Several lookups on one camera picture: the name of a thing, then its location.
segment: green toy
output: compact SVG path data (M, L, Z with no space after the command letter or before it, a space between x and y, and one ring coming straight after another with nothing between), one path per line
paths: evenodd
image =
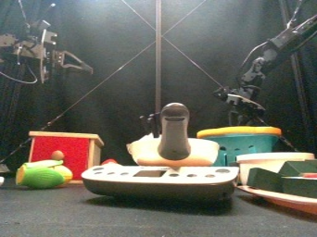
M24 163L16 172L16 184L33 189L50 189L68 183L74 174L62 164L63 160Z

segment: black handle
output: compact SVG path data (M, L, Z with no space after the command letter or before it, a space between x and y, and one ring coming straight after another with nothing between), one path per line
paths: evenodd
M162 135L158 153L166 159L181 160L191 153L187 135L189 120L190 111L179 103L169 104L161 111Z

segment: red object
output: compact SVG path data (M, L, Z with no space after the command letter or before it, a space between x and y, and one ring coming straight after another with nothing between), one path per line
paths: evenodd
M108 163L114 163L114 164L118 164L116 160L115 159L107 159L103 163L102 163L102 166L104 166L106 164Z
M317 173L302 173L302 178L317 178Z

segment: metal pole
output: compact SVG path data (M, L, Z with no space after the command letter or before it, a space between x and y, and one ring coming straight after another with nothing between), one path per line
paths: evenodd
M155 86L155 112L161 111L161 43L162 43L162 31L161 31L161 0L157 0L157 86Z
M281 6L282 22L286 27L292 19L292 16L290 16L289 8L288 8L288 3L285 0L280 0L280 6ZM314 145L316 141L314 141L314 136L313 136L313 126L310 122L308 99L306 99L306 93L305 93L305 87L304 87L304 78L302 78L302 72L301 72L301 66L300 66L297 53L292 55L292 71L293 71L297 96L298 96L298 101L300 101L300 106L301 106L301 115L302 115L304 126L305 126L306 141L309 141L308 142L309 150L313 151L316 149L316 145Z

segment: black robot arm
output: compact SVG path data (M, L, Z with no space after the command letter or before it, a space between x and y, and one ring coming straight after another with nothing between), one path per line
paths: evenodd
M281 32L276 38L268 40L257 49L261 56L253 61L250 69L238 75L238 88L221 88L214 96L233 105L230 110L230 123L245 125L264 114L264 107L256 103L262 81L268 73L282 63L300 47L314 37L317 33L317 15L308 19L301 25Z

